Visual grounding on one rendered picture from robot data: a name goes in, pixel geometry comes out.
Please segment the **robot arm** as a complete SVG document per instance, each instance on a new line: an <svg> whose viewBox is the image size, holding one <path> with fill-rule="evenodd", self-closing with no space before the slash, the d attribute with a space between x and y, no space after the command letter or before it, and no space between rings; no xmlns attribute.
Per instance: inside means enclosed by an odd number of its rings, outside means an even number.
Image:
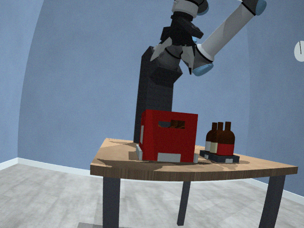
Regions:
<svg viewBox="0 0 304 228"><path fill-rule="evenodd" d="M204 33L189 20L179 16L177 22L185 28L195 44L193 74L201 76L210 71L214 65L214 56L255 16L260 15L266 8L265 0L242 0L241 4L229 17L202 43L196 45L197 38ZM204 15L209 10L207 0L174 0L172 12L182 11L193 16ZM183 53L182 45L167 46L157 58L164 66L176 69Z"/></svg>

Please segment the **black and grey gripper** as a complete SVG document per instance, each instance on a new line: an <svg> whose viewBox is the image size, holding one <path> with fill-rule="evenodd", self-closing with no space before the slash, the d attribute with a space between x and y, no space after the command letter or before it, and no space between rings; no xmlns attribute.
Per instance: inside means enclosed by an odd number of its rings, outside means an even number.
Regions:
<svg viewBox="0 0 304 228"><path fill-rule="evenodd" d="M175 11L173 15L171 15L171 26L163 27L163 31L161 34L161 42L156 45L153 50L154 53L151 57L151 62L159 57L159 54L164 51L167 46L174 45L180 46L182 45L183 53L181 54L181 58L183 61L189 64L189 72L192 75L194 57L195 57L195 44L192 39L192 36L189 34L185 28L183 28L178 22L178 17L181 16L189 21L193 21L193 16L182 11ZM185 46L186 45L186 46Z"/></svg>

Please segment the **red crate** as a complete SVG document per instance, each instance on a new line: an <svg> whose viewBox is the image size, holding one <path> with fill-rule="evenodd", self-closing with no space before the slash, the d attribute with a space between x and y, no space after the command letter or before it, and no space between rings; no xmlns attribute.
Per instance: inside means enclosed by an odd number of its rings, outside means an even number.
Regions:
<svg viewBox="0 0 304 228"><path fill-rule="evenodd" d="M185 129L158 127L159 121L185 121ZM146 109L141 117L142 160L157 161L158 153L181 154L180 162L193 162L198 114Z"/></svg>

